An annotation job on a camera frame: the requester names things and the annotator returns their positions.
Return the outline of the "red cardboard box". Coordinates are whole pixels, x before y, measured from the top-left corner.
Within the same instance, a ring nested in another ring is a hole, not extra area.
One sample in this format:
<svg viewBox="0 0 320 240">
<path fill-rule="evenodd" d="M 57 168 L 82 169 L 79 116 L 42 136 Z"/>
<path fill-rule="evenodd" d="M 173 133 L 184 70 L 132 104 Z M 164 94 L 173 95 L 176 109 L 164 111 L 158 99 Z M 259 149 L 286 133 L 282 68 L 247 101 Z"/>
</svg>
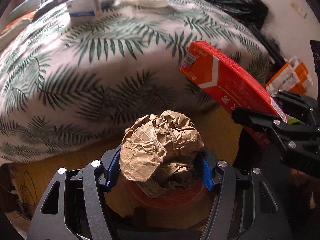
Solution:
<svg viewBox="0 0 320 240">
<path fill-rule="evenodd" d="M 267 90 L 244 68 L 205 41 L 191 42 L 180 73 L 228 113 L 242 107 L 275 115 L 287 123 L 285 113 Z"/>
</svg>

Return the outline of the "orange white pillow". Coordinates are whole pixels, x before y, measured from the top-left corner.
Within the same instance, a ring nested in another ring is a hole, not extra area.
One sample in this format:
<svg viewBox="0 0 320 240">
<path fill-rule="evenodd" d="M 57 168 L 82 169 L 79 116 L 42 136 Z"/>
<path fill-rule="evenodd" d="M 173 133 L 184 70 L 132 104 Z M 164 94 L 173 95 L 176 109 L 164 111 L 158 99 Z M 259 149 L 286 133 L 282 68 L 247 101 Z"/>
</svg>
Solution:
<svg viewBox="0 0 320 240">
<path fill-rule="evenodd" d="M 14 20 L 1 32 L 0 50 L 3 51 L 33 20 L 36 11 Z"/>
</svg>

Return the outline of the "white round plastic lid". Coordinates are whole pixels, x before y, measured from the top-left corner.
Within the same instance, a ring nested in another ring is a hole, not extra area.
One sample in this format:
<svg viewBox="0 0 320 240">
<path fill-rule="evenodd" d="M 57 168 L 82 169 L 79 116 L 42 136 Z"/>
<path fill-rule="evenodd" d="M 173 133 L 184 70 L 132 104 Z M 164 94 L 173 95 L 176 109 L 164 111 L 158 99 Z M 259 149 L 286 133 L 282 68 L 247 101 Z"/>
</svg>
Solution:
<svg viewBox="0 0 320 240">
<path fill-rule="evenodd" d="M 138 0 L 138 5 L 148 8 L 163 8 L 167 7 L 169 0 Z"/>
</svg>

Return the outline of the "palm leaf bed cover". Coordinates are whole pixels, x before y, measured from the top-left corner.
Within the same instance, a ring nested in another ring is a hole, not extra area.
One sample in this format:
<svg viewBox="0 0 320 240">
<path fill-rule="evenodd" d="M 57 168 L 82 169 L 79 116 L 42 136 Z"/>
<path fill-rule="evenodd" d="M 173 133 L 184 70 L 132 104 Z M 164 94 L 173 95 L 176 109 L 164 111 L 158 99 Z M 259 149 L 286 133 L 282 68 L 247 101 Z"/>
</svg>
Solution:
<svg viewBox="0 0 320 240">
<path fill-rule="evenodd" d="M 65 4 L 53 7 L 1 50 L 1 163 L 77 150 L 144 115 L 212 107 L 179 71 L 198 40 L 265 83 L 265 47 L 205 0 L 168 0 L 162 8 L 124 3 L 80 24 Z"/>
</svg>

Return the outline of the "orange white paper bag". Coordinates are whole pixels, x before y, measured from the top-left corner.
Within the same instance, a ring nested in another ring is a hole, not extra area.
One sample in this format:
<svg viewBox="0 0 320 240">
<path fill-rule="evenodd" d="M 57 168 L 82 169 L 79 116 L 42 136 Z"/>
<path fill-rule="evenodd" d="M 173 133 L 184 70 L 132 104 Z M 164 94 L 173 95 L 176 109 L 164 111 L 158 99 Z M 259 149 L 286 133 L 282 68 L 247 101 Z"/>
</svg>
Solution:
<svg viewBox="0 0 320 240">
<path fill-rule="evenodd" d="M 313 88 L 311 75 L 298 57 L 286 61 L 281 69 L 268 81 L 266 90 L 275 94 L 278 90 L 287 90 L 291 93 L 306 94 Z"/>
</svg>

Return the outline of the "red trash bin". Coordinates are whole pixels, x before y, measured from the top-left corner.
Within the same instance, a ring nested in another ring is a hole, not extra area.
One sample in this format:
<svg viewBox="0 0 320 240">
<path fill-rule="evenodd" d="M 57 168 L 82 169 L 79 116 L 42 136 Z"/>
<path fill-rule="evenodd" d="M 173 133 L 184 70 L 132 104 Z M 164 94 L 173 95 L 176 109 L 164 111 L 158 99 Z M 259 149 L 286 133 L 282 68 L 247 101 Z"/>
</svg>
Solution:
<svg viewBox="0 0 320 240">
<path fill-rule="evenodd" d="M 125 189 L 138 207 L 140 218 L 150 228 L 201 230 L 210 213 L 215 194 L 200 181 L 187 190 L 169 190 L 157 197 L 148 197 L 136 183 L 124 182 Z"/>
</svg>

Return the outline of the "brown paper ball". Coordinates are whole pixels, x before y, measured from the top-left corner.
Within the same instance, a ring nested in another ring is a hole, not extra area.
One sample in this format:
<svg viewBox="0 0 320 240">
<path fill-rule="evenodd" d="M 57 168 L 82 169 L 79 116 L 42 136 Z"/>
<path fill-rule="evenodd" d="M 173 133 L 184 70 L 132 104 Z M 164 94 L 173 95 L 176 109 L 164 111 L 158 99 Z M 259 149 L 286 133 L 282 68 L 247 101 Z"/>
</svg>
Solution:
<svg viewBox="0 0 320 240">
<path fill-rule="evenodd" d="M 145 195 L 157 198 L 194 186 L 194 161 L 203 150 L 201 135 L 186 115 L 171 110 L 146 115 L 125 131 L 120 170 Z"/>
</svg>

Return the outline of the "teal striped pillow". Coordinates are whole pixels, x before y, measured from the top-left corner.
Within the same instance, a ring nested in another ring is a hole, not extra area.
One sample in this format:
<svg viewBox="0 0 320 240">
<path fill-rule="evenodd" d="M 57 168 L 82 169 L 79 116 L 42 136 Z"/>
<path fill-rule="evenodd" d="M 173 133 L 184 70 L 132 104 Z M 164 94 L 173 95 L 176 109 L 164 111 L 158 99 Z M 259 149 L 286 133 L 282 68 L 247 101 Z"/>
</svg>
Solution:
<svg viewBox="0 0 320 240">
<path fill-rule="evenodd" d="M 25 0 L 23 3 L 17 6 L 13 11 L 11 11 L 9 16 L 13 21 L 27 13 L 30 13 L 32 11 L 39 9 L 42 3 L 44 2 L 45 0 Z"/>
</svg>

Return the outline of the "black garbage bag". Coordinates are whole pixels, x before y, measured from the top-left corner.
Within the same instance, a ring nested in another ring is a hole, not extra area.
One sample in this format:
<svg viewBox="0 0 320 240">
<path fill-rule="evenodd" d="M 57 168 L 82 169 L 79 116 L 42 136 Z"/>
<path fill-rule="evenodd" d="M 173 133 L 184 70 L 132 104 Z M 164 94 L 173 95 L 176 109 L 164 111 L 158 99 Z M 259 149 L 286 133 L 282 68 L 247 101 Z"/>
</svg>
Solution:
<svg viewBox="0 0 320 240">
<path fill-rule="evenodd" d="M 261 29 L 268 15 L 268 7 L 262 0 L 209 1 L 245 26 L 254 25 L 258 29 Z"/>
</svg>

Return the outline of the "blue white medicine box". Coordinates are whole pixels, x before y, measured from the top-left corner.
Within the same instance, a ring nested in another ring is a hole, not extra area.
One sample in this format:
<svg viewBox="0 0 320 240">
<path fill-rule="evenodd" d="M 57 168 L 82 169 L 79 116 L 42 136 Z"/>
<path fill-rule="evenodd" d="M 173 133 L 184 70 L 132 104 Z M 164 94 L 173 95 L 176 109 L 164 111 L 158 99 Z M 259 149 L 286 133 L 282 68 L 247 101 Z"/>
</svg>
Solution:
<svg viewBox="0 0 320 240">
<path fill-rule="evenodd" d="M 71 18 L 95 17 L 102 14 L 100 0 L 68 0 L 66 5 Z"/>
</svg>

